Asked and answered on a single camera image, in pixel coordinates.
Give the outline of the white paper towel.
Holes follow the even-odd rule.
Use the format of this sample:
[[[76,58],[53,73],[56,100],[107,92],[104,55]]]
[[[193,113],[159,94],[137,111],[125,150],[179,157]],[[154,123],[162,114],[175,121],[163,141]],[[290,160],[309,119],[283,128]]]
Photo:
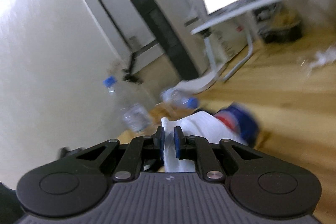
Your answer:
[[[221,139],[231,139],[247,145],[247,142],[237,133],[205,111],[197,112],[176,121],[170,121],[167,117],[163,117],[161,125],[165,130],[163,161],[167,173],[195,172],[193,161],[177,159],[174,144],[174,129],[176,127],[180,127],[186,136],[201,136],[206,138],[209,143],[218,144]]]

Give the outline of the black tower appliance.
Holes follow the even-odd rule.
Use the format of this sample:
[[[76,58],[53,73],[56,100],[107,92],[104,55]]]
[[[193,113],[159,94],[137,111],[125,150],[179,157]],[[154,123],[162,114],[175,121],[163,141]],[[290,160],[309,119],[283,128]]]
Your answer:
[[[169,14],[163,0],[130,0],[156,41],[169,58],[180,78],[189,81],[201,76],[203,65],[192,39]]]

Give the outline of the lying clear water bottle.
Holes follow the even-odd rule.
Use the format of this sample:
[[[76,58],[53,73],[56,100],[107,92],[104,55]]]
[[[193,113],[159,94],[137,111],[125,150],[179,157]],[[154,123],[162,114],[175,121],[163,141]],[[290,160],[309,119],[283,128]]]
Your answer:
[[[199,107],[198,98],[175,88],[161,92],[161,98],[166,104],[180,109],[197,109]]]

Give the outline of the blue Pepsi can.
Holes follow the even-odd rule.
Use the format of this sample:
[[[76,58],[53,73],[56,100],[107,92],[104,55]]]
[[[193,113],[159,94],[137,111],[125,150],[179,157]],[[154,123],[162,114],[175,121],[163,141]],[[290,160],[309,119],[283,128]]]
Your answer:
[[[214,114],[224,125],[237,133],[249,147],[254,147],[260,132],[254,116],[241,104],[232,103]]]

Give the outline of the clear plastic wrapper with spoon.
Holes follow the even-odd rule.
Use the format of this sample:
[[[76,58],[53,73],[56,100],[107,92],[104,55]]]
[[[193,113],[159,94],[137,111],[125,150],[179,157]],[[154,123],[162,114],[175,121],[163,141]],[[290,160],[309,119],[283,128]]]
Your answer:
[[[327,65],[334,64],[335,57],[335,44],[329,46],[326,50],[319,50],[313,55],[305,56],[298,59],[297,63],[302,71],[307,75],[311,74],[317,69],[321,69]]]

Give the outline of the white fresh paper bag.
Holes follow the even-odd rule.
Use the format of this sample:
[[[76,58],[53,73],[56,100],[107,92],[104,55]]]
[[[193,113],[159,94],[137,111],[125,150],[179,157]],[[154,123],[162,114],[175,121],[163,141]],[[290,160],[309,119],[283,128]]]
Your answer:
[[[210,43],[217,63],[227,63],[247,46],[244,26],[229,19],[210,28]]]

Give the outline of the upright clear water bottle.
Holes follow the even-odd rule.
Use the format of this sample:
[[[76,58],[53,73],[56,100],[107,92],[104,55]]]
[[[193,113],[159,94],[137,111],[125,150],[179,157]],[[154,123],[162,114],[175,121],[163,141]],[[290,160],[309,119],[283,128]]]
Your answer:
[[[114,76],[109,76],[103,84],[116,102],[120,117],[127,129],[140,134],[153,124],[148,111],[126,83],[118,81]]]

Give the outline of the black snack package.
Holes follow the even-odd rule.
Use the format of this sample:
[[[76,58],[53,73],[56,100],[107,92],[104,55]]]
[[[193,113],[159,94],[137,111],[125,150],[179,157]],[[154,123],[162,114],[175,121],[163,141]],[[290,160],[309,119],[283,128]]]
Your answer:
[[[253,10],[258,35],[264,43],[289,43],[303,37],[301,18],[281,2]]]

